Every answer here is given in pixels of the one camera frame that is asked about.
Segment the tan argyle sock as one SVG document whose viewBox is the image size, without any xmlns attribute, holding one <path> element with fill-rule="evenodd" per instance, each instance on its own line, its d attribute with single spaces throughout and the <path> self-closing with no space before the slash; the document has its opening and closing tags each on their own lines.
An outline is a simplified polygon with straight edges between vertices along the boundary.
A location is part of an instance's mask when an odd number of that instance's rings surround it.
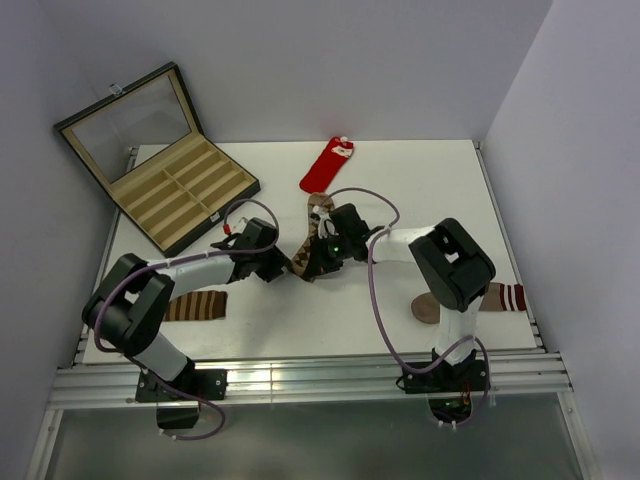
<svg viewBox="0 0 640 480">
<path fill-rule="evenodd" d="M 289 270 L 306 282 L 312 282 L 322 274 L 318 244 L 320 225 L 321 221 L 327 219 L 334 209 L 334 202 L 326 193 L 312 193 L 307 200 L 307 236 L 289 264 Z"/>
</svg>

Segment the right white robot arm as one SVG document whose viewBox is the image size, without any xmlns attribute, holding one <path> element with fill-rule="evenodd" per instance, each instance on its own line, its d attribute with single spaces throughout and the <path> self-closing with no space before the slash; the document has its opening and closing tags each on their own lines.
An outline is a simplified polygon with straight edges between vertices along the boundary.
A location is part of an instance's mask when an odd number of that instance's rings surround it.
<svg viewBox="0 0 640 480">
<path fill-rule="evenodd" d="M 348 259 L 364 262 L 372 312 L 389 353 L 414 374 L 433 370 L 441 388 L 457 388 L 468 374 L 464 362 L 486 350 L 476 336 L 477 315 L 496 275 L 493 262 L 467 230 L 454 218 L 414 229 L 396 229 L 393 224 L 371 228 L 352 204 L 332 210 L 313 206 L 311 220 L 315 231 L 309 238 L 302 278 L 311 281 L 337 272 Z M 415 265 L 439 304 L 433 357 L 427 367 L 404 362 L 386 332 L 374 278 L 374 266 L 384 262 Z"/>
</svg>

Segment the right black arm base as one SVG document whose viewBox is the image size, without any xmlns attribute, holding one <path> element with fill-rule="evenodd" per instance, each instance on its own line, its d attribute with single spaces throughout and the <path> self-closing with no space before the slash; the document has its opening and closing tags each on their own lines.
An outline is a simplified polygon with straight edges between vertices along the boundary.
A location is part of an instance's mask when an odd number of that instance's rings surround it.
<svg viewBox="0 0 640 480">
<path fill-rule="evenodd" d="M 473 394 L 482 393 L 479 405 L 484 405 L 488 400 L 491 388 L 488 364 L 484 358 L 477 358 L 477 350 L 473 348 L 467 358 L 456 365 L 443 361 L 427 373 L 412 372 L 412 369 L 430 367 L 438 358 L 437 353 L 432 351 L 429 362 L 410 362 L 409 370 L 402 368 L 396 386 L 408 395 L 438 395 L 438 398 L 428 399 L 433 417 L 443 425 L 459 426 L 474 413 Z"/>
</svg>

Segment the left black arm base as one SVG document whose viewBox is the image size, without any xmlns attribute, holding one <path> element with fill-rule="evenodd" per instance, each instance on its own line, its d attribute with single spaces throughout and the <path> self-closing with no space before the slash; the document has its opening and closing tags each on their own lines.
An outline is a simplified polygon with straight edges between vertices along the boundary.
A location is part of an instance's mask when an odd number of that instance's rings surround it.
<svg viewBox="0 0 640 480">
<path fill-rule="evenodd" d="M 224 414 L 216 404 L 226 396 L 225 369 L 190 369 L 174 380 L 163 380 L 150 371 L 142 371 L 134 401 L 156 405 L 156 424 L 162 430 L 186 431 L 196 426 L 206 410 Z"/>
</svg>

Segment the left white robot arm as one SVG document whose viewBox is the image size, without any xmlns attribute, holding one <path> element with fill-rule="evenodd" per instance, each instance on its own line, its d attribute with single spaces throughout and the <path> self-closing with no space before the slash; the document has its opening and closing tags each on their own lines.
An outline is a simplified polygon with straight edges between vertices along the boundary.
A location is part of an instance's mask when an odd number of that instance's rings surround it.
<svg viewBox="0 0 640 480">
<path fill-rule="evenodd" d="M 256 275 L 265 282 L 288 263 L 276 247 L 278 228 L 259 218 L 203 253 L 152 263 L 135 254 L 121 256 L 82 311 L 94 339 L 112 345 L 131 362 L 156 374 L 159 388 L 183 399 L 195 386 L 193 361 L 161 332 L 172 300 L 205 287 L 227 285 Z"/>
</svg>

